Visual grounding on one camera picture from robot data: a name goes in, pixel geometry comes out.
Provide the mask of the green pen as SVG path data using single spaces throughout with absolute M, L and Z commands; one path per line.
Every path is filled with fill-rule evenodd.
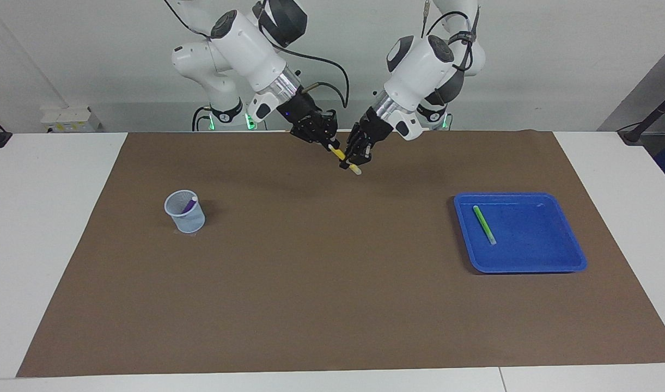
M 479 222 L 479 225 L 480 225 L 482 231 L 486 235 L 487 240 L 489 241 L 489 244 L 491 244 L 492 246 L 497 245 L 496 238 L 495 238 L 494 234 L 492 233 L 492 230 L 491 230 L 489 224 L 487 223 L 487 220 L 486 220 L 484 214 L 482 213 L 480 207 L 478 205 L 474 205 L 474 206 L 472 206 L 472 210 L 473 210 L 474 215 L 476 216 L 476 218 Z

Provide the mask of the yellow pen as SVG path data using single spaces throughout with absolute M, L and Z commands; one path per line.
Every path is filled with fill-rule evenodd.
M 330 150 L 330 152 L 335 154 L 335 156 L 337 156 L 337 158 L 340 161 L 340 167 L 341 168 L 349 169 L 350 171 L 352 171 L 357 176 L 362 175 L 361 169 L 356 164 L 349 163 L 347 161 L 346 155 L 342 152 L 342 150 L 340 150 L 338 148 L 334 148 L 334 146 L 332 146 L 332 144 L 328 144 L 328 149 Z

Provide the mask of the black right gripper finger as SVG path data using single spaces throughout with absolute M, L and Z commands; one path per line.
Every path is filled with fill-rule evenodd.
M 339 149 L 340 142 L 335 138 L 339 129 L 337 112 L 334 109 L 320 110 L 318 119 L 318 143 L 326 150 Z
M 318 127 L 293 126 L 291 128 L 291 134 L 307 143 L 326 146 L 326 134 Z

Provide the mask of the blue plastic tray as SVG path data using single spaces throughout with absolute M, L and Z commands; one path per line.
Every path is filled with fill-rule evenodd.
M 454 208 L 467 255 L 487 274 L 574 273 L 587 259 L 554 196 L 548 193 L 460 193 Z M 478 205 L 494 234 L 489 244 L 474 215 Z

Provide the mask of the white power box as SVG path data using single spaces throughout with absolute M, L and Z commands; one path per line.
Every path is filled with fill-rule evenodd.
M 40 123 L 45 132 L 99 132 L 102 129 L 90 107 L 46 109 Z

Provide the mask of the brown table mat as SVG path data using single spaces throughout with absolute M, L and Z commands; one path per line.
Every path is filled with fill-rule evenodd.
M 665 363 L 554 134 L 393 134 L 356 176 L 277 133 L 129 134 L 19 377 Z M 197 194 L 205 225 L 163 208 Z M 587 259 L 481 274 L 454 197 L 544 192 Z

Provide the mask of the black stand pole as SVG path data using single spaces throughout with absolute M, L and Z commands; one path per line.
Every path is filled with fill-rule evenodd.
M 663 100 L 663 102 L 661 102 L 661 104 L 656 107 L 656 109 L 654 109 L 648 116 L 646 116 L 643 121 L 634 122 L 634 124 L 621 127 L 621 129 L 616 131 L 616 134 L 618 134 L 618 136 L 626 145 L 640 145 L 643 134 L 664 114 L 665 100 Z

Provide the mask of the translucent blue pen cup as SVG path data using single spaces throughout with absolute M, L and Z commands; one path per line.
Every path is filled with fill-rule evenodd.
M 170 194 L 163 204 L 166 214 L 172 218 L 176 228 L 184 234 L 192 234 L 199 231 L 205 225 L 206 221 L 199 198 L 198 203 L 191 212 L 184 215 L 181 214 L 186 203 L 193 196 L 198 197 L 190 189 L 179 189 Z

